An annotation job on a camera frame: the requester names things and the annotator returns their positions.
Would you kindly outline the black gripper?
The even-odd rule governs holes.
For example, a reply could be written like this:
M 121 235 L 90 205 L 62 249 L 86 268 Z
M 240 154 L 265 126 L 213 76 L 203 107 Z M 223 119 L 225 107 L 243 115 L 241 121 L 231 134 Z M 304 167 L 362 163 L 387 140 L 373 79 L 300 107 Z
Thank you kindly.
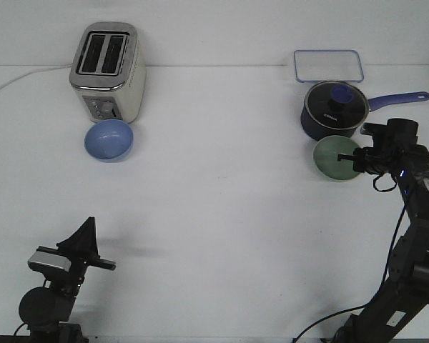
M 56 246 L 57 249 L 42 246 L 36 249 L 67 257 L 71 261 L 68 272 L 43 273 L 45 280 L 49 281 L 51 285 L 79 286 L 84 282 L 88 267 L 110 271 L 116 269 L 116 262 L 102 259 L 99 255 L 94 217 L 88 217 L 69 238 L 57 243 Z
M 381 175 L 393 171 L 403 155 L 404 146 L 391 136 L 372 134 L 373 145 L 356 148 L 353 155 L 338 154 L 338 160 L 354 160 L 355 172 Z

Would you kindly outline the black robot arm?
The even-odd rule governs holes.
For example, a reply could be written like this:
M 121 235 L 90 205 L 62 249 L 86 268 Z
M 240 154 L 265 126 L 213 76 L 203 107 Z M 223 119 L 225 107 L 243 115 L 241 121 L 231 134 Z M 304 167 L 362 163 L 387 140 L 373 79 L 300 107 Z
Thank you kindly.
M 429 305 L 429 152 L 418 144 L 418 123 L 390 119 L 363 124 L 372 147 L 339 156 L 353 169 L 379 177 L 389 173 L 399 187 L 410 225 L 388 258 L 388 278 L 358 315 L 350 315 L 334 342 L 390 342 Z
M 54 248 L 37 247 L 27 264 L 49 283 L 29 290 L 19 303 L 19 317 L 30 332 L 29 341 L 88 342 L 81 325 L 69 322 L 87 268 L 116 268 L 116 262 L 99 255 L 95 218 L 88 217 Z

